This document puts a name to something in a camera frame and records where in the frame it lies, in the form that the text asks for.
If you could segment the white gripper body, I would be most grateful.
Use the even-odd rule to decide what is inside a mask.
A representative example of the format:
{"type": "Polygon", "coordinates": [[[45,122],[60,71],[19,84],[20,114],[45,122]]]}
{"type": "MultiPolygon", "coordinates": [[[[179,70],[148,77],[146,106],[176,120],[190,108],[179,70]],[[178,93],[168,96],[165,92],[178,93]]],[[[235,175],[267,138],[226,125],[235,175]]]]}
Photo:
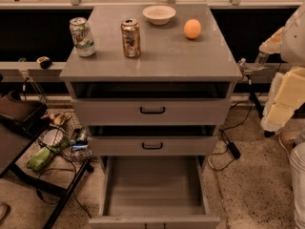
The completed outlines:
{"type": "Polygon", "coordinates": [[[278,29],[271,37],[259,46],[259,50],[267,54],[280,53],[283,31],[284,28],[278,29]]]}

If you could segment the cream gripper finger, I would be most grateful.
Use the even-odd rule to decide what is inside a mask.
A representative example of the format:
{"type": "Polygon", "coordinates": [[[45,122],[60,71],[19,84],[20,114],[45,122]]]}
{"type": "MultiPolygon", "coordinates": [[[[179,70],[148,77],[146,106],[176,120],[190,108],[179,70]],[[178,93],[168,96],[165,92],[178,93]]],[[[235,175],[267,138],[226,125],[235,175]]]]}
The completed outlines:
{"type": "Polygon", "coordinates": [[[260,125],[264,131],[276,132],[286,125],[294,113],[295,110],[288,106],[266,104],[260,125]]]}
{"type": "Polygon", "coordinates": [[[274,100],[295,110],[305,103],[305,68],[294,67],[284,74],[274,100]]]}

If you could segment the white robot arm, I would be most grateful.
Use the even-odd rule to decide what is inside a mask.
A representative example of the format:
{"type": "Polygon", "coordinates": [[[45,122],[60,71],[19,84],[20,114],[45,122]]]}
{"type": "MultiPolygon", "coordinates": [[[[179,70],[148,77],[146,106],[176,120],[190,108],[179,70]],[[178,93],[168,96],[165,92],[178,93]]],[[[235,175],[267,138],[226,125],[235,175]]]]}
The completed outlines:
{"type": "Polygon", "coordinates": [[[261,127],[276,132],[305,103],[305,3],[284,27],[260,45],[259,51],[279,53],[281,59],[292,66],[287,73],[275,75],[263,111],[261,127]]]}

